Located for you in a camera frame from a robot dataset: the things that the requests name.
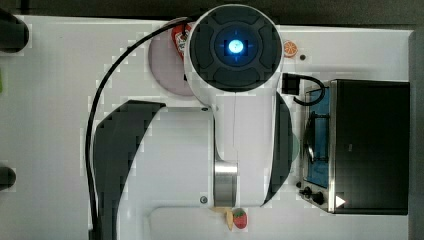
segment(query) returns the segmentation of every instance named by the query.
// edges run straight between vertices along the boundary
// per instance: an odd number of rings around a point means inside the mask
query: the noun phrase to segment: blue light
[[[232,40],[230,44],[228,44],[228,49],[232,53],[240,53],[243,51],[243,43],[240,40]]]

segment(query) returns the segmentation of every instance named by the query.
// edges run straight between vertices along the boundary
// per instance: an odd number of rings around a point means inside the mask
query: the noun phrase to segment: black power cord
[[[295,97],[293,97],[293,101],[295,103],[299,104],[299,105],[302,105],[302,106],[313,106],[313,105],[321,102],[321,100],[325,96],[325,86],[320,80],[313,78],[311,76],[283,73],[282,92],[286,93],[286,94],[299,95],[299,84],[300,84],[301,79],[308,80],[308,81],[311,81],[311,82],[318,84],[319,88],[321,90],[321,94],[318,96],[317,99],[315,99],[314,101],[311,101],[311,102],[304,102],[304,101],[301,101],[301,100],[299,100]]]
[[[162,32],[165,32],[165,31],[167,31],[171,28],[179,26],[181,24],[187,24],[187,23],[192,22],[192,21],[194,21],[193,18],[188,17],[188,18],[185,18],[181,21],[163,26],[162,28],[159,28],[158,30],[150,33],[149,35],[143,37],[142,39],[140,39],[139,41],[134,43],[132,46],[128,47],[127,50],[125,50],[125,52],[113,63],[113,65],[107,71],[106,75],[103,77],[102,81],[100,82],[99,87],[96,90],[96,94],[94,96],[93,103],[91,105],[90,116],[89,116],[88,122],[87,122],[87,132],[86,132],[86,135],[85,135],[85,167],[86,167],[86,171],[87,171],[88,191],[89,191],[89,198],[90,198],[91,221],[92,221],[92,224],[93,224],[93,230],[94,231],[99,229],[98,228],[98,224],[99,224],[98,220],[99,219],[98,219],[98,215],[97,215],[97,202],[96,202],[96,194],[95,194],[95,190],[94,190],[94,179],[93,179],[93,174],[91,172],[90,150],[91,150],[91,136],[92,136],[92,130],[93,130],[94,116],[96,115],[96,110],[97,110],[97,105],[99,103],[100,95],[101,95],[107,81],[109,80],[110,76],[112,75],[112,73],[115,71],[115,69],[119,66],[119,64],[121,64],[121,62],[132,51],[134,51],[137,47],[139,47],[141,44],[143,44],[147,40],[153,38],[154,36],[156,36],[156,35],[158,35]]]

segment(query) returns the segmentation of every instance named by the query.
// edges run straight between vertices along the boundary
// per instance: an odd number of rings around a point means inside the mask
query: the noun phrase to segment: circular black cap
[[[282,46],[277,29],[259,11],[223,6],[192,30],[190,58],[209,85],[243,92],[264,84],[277,70]]]
[[[15,53],[29,40],[27,25],[12,14],[0,9],[0,51]]]
[[[0,167],[0,191],[15,184],[16,173],[8,167]]]

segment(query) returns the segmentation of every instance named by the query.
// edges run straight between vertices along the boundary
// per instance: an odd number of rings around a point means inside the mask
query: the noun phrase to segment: black device
[[[336,214],[408,213],[409,83],[333,80],[306,109],[302,198]],[[320,90],[305,91],[310,101]]]

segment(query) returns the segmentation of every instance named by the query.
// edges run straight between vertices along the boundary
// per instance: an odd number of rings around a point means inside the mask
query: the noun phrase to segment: small food item
[[[188,24],[182,24],[172,29],[171,37],[174,46],[177,49],[178,55],[184,61],[184,48],[187,41],[188,34],[190,33],[191,27]]]
[[[284,42],[284,57],[291,58],[297,53],[297,46],[294,42],[287,40]]]
[[[227,211],[227,225],[228,225],[228,229],[230,229],[230,231],[233,230],[233,222],[234,218],[233,218],[233,212],[231,212],[231,210]]]
[[[244,229],[247,226],[247,214],[241,209],[237,208],[233,211],[234,225],[239,229]]]
[[[213,208],[210,208],[210,210],[217,213],[227,213],[228,211],[231,212],[231,208],[229,207],[213,207]]]

